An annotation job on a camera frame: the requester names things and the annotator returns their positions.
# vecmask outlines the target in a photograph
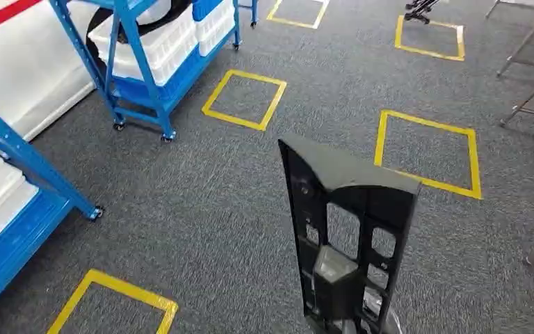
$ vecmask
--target yellow floor marking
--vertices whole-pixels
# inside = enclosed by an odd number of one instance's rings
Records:
[[[396,24],[396,37],[394,39],[394,46],[397,49],[410,51],[410,52],[416,52],[418,54],[426,54],[427,56],[447,59],[450,61],[464,61],[465,56],[466,56],[466,52],[464,48],[464,26],[458,26],[457,24],[449,24],[449,23],[442,23],[442,22],[435,22],[435,21],[431,21],[429,24],[434,25],[434,26],[444,26],[446,28],[455,29],[456,42],[458,44],[458,55],[457,56],[451,56],[448,54],[440,54],[439,52],[435,52],[435,51],[429,51],[429,50],[424,50],[424,49],[418,49],[416,47],[407,47],[406,45],[402,45],[402,30],[404,26],[404,15],[398,16],[398,23]]]
[[[279,18],[279,17],[274,17],[275,12],[277,12],[277,9],[280,7],[280,4],[282,3],[282,1],[283,0],[277,0],[275,2],[275,5],[273,6],[273,8],[271,8],[271,11],[267,15],[267,19],[269,19],[271,21],[279,22],[279,23],[291,24],[292,26],[301,26],[302,28],[311,28],[311,29],[317,29],[318,28],[318,26],[320,25],[320,23],[322,21],[322,18],[324,16],[324,12],[326,11],[326,8],[328,7],[328,2],[329,2],[329,0],[314,0],[316,2],[321,2],[322,6],[321,6],[320,11],[318,12],[318,16],[316,17],[316,20],[314,21],[314,23],[313,24],[308,24],[308,23],[292,21],[292,20],[289,20],[289,19],[282,19],[282,18]]]
[[[388,117],[393,116],[397,118],[402,118],[410,122],[419,123],[422,125],[427,125],[429,127],[435,127],[438,129],[443,129],[449,132],[455,132],[456,134],[463,134],[468,138],[468,154],[470,160],[470,179],[471,179],[471,189],[462,188],[459,186],[454,186],[453,184],[439,182],[432,179],[427,179],[418,175],[413,175],[410,173],[402,172],[395,170],[396,172],[413,177],[423,184],[428,186],[433,186],[438,189],[443,189],[451,191],[452,193],[458,193],[460,195],[472,197],[481,200],[482,191],[480,188],[480,167],[478,164],[478,148],[476,147],[476,132],[473,129],[463,129],[460,127],[454,127],[447,124],[442,124],[438,122],[433,122],[431,120],[425,120],[423,118],[414,117],[407,115],[405,113],[399,113],[397,111],[383,109],[382,114],[380,115],[380,125],[378,127],[378,139],[375,144],[375,156],[373,158],[373,164],[376,166],[382,167],[382,157],[384,155],[384,142],[386,140],[386,129],[388,123]]]
[[[226,115],[225,113],[211,110],[211,105],[216,101],[216,99],[218,99],[218,96],[222,92],[222,89],[224,89],[224,87],[226,86],[226,83],[233,75],[247,78],[247,79],[268,82],[270,84],[275,84],[279,86],[279,88],[277,89],[277,92],[275,93],[275,96],[273,97],[273,100],[271,101],[271,103],[269,104],[269,107],[267,108],[267,112],[265,112],[265,115],[263,116],[263,119],[261,120],[260,123],[252,122],[250,120],[244,120],[242,118]],[[220,80],[220,83],[218,84],[218,86],[216,86],[216,89],[214,89],[209,99],[206,101],[206,103],[202,107],[202,112],[207,116],[211,116],[219,120],[225,120],[226,122],[243,125],[245,127],[250,127],[251,129],[265,131],[265,129],[267,129],[267,124],[271,120],[271,117],[273,117],[273,113],[275,112],[275,108],[277,108],[277,104],[280,103],[280,100],[282,98],[282,95],[284,94],[284,90],[286,87],[287,87],[287,82],[285,81],[281,81],[281,80],[270,78],[270,77],[264,77],[258,74],[247,73],[247,72],[243,72],[239,70],[228,70],[228,72],[226,72],[226,75],[222,78],[222,80]]]
[[[177,309],[179,308],[177,303],[165,297],[153,294],[150,291],[141,289],[123,280],[109,276],[101,271],[91,269],[89,272],[87,272],[81,283],[79,283],[79,286],[76,287],[70,299],[64,305],[64,308],[60,314],[58,314],[56,320],[54,320],[54,323],[48,330],[47,334],[56,334],[60,332],[76,305],[79,303],[85,292],[87,292],[87,288],[89,288],[91,283],[103,285],[104,287],[136,299],[137,301],[146,303],[154,308],[164,310],[165,315],[163,316],[163,320],[161,321],[159,328],[156,330],[156,334],[168,333],[171,323],[175,318],[175,313],[177,313]]]

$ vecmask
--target white wall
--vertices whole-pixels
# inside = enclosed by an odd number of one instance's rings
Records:
[[[0,0],[3,8],[14,0]],[[84,38],[97,7],[71,1]],[[32,139],[89,91],[92,83],[48,1],[0,25],[0,116]]]

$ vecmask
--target blue plastic crate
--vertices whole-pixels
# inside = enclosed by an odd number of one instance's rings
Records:
[[[203,20],[217,5],[222,1],[231,0],[193,0],[193,19],[195,21]]]
[[[198,44],[195,46],[195,48],[193,48],[193,51],[189,54],[189,56],[185,58],[185,61],[179,66],[179,68],[177,68],[177,71],[175,71],[169,81],[167,81],[164,86],[159,86],[161,99],[170,99],[172,94],[179,88],[182,81],[186,80],[187,74],[191,71],[191,69],[201,61],[202,56],[200,55],[200,45]],[[146,84],[142,80],[113,77],[113,82],[115,84],[115,88],[120,92],[123,98],[127,100],[132,100],[131,97],[134,97],[134,100],[138,100],[139,97],[149,96],[148,89],[146,89]]]

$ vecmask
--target blue metal shelf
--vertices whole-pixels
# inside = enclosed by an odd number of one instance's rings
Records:
[[[0,293],[72,208],[70,200],[39,190],[0,233]]]
[[[0,233],[0,293],[71,208],[95,220],[103,213],[0,118],[0,151],[39,190]]]
[[[227,34],[226,38],[222,39],[221,43],[208,56],[205,61],[195,64],[190,72],[183,74],[182,82],[175,88],[174,92],[170,94],[161,94],[160,88],[156,86],[152,71],[150,70],[148,60],[140,41],[138,34],[138,26],[136,24],[137,16],[146,8],[150,7],[155,0],[81,0],[89,3],[94,3],[105,8],[113,10],[113,23],[111,28],[111,42],[108,54],[108,66],[106,73],[101,73],[92,55],[87,50],[87,47],[82,43],[76,27],[70,19],[70,13],[66,6],[67,0],[50,0],[50,4],[54,12],[58,16],[63,28],[69,36],[74,48],[79,53],[83,60],[87,71],[95,82],[97,90],[104,98],[107,109],[113,117],[114,129],[121,130],[126,122],[126,116],[144,120],[146,122],[159,125],[163,131],[162,139],[164,141],[172,140],[176,132],[172,128],[169,115],[181,101],[186,92],[191,88],[195,80],[204,71],[210,61],[212,61],[218,50],[228,41],[229,37],[234,35],[234,48],[238,49],[241,43],[240,27],[238,24],[238,0],[223,0],[232,1],[234,5],[234,28]],[[253,6],[256,5],[256,0],[252,0]],[[126,94],[113,90],[114,78],[113,64],[115,57],[115,44],[118,41],[118,31],[120,22],[126,34],[128,42],[132,48],[138,67],[142,72],[143,85],[146,87],[146,93]],[[154,109],[156,117],[145,115],[135,110],[130,110],[118,106],[119,100],[126,100],[133,104],[139,104],[148,108]]]

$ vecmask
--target gray carpet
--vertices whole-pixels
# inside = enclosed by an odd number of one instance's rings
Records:
[[[292,13],[302,3],[278,16],[309,19]],[[44,333],[91,268],[175,300],[171,333],[310,333],[276,140],[295,132],[373,163],[381,109],[470,127],[478,141],[484,200],[421,192],[394,298],[405,333],[534,333],[534,268],[520,261],[534,250],[534,116],[497,126],[534,69],[494,77],[534,13],[503,6],[485,21],[491,1],[439,3],[433,19],[465,25],[466,61],[455,62],[394,48],[403,3],[332,1],[317,30],[266,20],[252,30],[243,11],[244,44],[225,47],[177,107],[171,144],[158,131],[113,131],[96,94],[75,106],[34,144],[107,212],[97,223],[75,213],[56,229],[0,296],[0,333]],[[273,4],[261,1],[259,17]],[[436,36],[403,42],[432,47]],[[200,111],[230,68],[287,81],[265,132]],[[232,88],[220,111],[256,119],[268,90],[254,103]],[[388,166],[469,186],[460,138],[390,128]],[[351,252],[356,227],[331,219],[333,243]],[[157,311],[95,286],[64,332],[152,333],[157,322]]]

